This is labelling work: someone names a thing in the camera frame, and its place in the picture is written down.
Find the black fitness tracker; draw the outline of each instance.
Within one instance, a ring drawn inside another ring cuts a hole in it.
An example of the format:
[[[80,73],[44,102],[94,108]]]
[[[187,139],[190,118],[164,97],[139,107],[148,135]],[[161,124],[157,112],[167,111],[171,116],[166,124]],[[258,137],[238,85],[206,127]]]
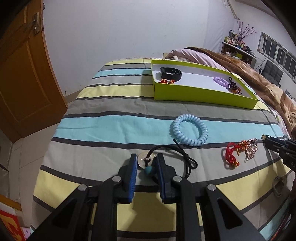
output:
[[[178,69],[161,67],[160,71],[162,79],[179,81],[182,77],[182,72]]]

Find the brown blanket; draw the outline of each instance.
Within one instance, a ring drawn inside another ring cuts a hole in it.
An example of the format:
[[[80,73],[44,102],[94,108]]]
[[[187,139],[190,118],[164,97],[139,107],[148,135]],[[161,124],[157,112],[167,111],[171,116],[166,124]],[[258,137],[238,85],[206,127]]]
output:
[[[228,71],[238,74],[256,94],[282,117],[286,128],[293,139],[296,139],[296,107],[291,99],[279,87],[271,84],[258,72],[244,62],[207,49],[189,47],[188,49],[202,52]]]

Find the window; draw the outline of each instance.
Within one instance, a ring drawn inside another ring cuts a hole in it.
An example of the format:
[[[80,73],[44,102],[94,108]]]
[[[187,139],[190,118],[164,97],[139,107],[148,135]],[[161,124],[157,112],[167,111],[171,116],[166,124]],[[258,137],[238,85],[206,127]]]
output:
[[[275,42],[274,40],[271,42],[271,47],[270,47],[270,52],[269,52],[269,56],[271,58],[274,59],[275,55],[276,55],[276,45],[277,42]]]
[[[285,66],[284,66],[286,71],[289,71],[291,60],[292,60],[292,57],[288,54],[286,57],[286,62],[285,62]]]
[[[296,59],[293,57],[293,59],[291,61],[290,69],[289,69],[289,73],[293,77],[294,77],[294,72],[295,72],[295,66],[296,66]]]
[[[276,56],[276,62],[279,62],[280,57],[281,57],[281,48],[279,47],[278,48],[278,53],[277,53],[277,56]]]
[[[277,41],[261,32],[257,51],[279,65],[296,82],[296,57]]]

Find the silver coin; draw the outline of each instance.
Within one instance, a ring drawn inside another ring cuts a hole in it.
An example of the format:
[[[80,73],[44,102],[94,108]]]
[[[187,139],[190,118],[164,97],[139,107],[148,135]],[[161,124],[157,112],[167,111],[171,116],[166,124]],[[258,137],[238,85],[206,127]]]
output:
[[[149,152],[149,151],[143,151],[143,152],[141,152],[141,153],[138,155],[138,166],[139,166],[140,168],[142,168],[142,169],[145,169],[145,167],[146,167],[146,166],[145,166],[144,158],[146,158],[148,152]],[[152,153],[152,154],[150,155],[149,158],[150,158],[151,161],[148,163],[148,165],[151,166],[152,161],[153,161],[153,159],[155,158],[154,153]]]

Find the purple spiral hair tie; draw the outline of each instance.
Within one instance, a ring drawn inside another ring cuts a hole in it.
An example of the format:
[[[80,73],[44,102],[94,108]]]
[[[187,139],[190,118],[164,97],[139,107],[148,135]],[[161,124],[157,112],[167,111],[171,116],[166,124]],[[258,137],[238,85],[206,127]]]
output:
[[[213,80],[214,80],[217,84],[219,84],[219,85],[221,85],[221,86],[223,86],[223,87],[225,87],[225,88],[227,88],[228,85],[229,85],[228,81],[225,80],[225,79],[223,79],[223,78],[221,78],[221,77],[215,77]]]

